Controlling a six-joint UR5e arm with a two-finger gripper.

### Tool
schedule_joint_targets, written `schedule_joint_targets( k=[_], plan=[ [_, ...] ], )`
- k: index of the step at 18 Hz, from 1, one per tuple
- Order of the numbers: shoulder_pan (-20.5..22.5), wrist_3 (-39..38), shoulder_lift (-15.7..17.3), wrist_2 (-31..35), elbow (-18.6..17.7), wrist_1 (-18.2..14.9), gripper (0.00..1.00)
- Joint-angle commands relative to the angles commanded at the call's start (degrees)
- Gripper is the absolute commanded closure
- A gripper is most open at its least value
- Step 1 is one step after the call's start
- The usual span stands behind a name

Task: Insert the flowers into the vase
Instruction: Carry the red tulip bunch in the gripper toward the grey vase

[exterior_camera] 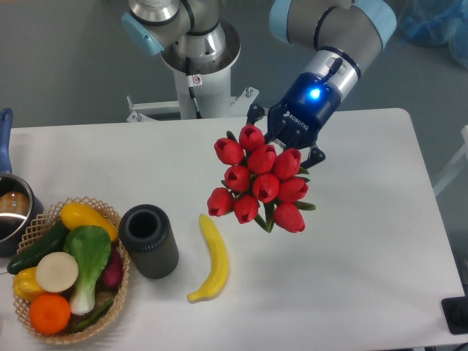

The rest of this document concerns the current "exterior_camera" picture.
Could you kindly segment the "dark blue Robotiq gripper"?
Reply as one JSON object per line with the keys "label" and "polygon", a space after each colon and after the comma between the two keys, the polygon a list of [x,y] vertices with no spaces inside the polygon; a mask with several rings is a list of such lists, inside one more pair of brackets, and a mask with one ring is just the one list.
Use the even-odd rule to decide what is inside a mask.
{"label": "dark blue Robotiq gripper", "polygon": [[315,143],[325,123],[341,103],[339,92],[310,72],[302,73],[284,97],[264,108],[252,103],[246,113],[246,125],[255,125],[268,116],[267,143],[281,142],[286,149],[309,146],[309,155],[301,167],[309,169],[325,160],[325,153]]}

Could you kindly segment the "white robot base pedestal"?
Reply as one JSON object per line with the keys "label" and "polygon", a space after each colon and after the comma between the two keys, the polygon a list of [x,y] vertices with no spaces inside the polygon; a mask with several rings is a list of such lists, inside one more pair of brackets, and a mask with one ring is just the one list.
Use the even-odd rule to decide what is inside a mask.
{"label": "white robot base pedestal", "polygon": [[134,104],[130,99],[130,122],[150,121],[151,116],[178,113],[182,119],[244,117],[259,91],[246,87],[231,94],[231,69],[241,52],[235,28],[219,20],[204,35],[185,34],[161,53],[172,70],[176,101]]}

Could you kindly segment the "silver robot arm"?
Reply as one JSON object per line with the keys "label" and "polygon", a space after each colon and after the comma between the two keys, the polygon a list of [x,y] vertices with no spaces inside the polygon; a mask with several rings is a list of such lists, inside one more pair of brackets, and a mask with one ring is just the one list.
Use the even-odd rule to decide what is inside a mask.
{"label": "silver robot arm", "polygon": [[[230,72],[241,44],[219,17],[217,1],[131,1],[121,24],[150,56],[161,55],[173,71],[183,119],[220,118],[230,112]],[[320,130],[385,48],[396,16],[383,1],[275,1],[272,35],[314,51],[286,94],[268,110],[251,105],[247,121],[267,118],[265,139],[283,148],[308,149],[302,167],[325,159]]]}

